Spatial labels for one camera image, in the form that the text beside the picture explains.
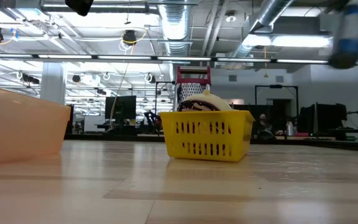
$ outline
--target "pillar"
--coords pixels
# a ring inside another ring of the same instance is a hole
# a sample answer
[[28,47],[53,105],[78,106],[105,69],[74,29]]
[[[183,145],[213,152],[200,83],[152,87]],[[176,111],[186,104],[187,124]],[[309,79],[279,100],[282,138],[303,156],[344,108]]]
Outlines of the pillar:
[[64,63],[44,62],[40,98],[65,104],[67,73]]

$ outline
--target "black cable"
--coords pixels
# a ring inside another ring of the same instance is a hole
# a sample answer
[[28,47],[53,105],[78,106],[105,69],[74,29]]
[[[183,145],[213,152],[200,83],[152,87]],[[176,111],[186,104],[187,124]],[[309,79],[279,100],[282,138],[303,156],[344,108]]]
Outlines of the black cable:
[[305,15],[303,15],[303,17],[305,17],[312,9],[319,9],[320,12],[323,13],[323,10],[321,10],[320,7],[313,6],[305,13]]

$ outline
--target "round object in basket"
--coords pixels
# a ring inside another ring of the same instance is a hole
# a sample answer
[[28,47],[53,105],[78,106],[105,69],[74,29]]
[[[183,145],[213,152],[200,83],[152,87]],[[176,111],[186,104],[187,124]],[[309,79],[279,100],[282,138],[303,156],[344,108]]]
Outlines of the round object in basket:
[[222,98],[204,90],[201,94],[188,96],[179,105],[177,111],[230,111],[232,108]]

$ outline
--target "person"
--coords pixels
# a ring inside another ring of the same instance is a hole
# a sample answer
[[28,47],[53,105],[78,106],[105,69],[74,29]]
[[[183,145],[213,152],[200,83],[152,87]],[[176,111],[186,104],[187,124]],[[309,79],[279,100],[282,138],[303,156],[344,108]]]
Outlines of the person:
[[273,127],[270,121],[266,118],[265,114],[261,114],[259,116],[259,123],[258,123],[258,133],[261,131],[270,131],[272,132]]

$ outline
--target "desk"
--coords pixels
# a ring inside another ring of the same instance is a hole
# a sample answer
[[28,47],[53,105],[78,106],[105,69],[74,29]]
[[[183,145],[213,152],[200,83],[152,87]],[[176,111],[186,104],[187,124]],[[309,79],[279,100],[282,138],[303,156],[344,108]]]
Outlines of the desk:
[[[276,139],[285,139],[285,136],[276,136]],[[304,140],[304,139],[316,139],[311,136],[287,136],[287,140]],[[335,137],[321,137],[320,140],[335,140]]]
[[158,142],[65,141],[0,164],[0,223],[79,222],[358,223],[358,152],[251,145],[231,163],[171,159]]

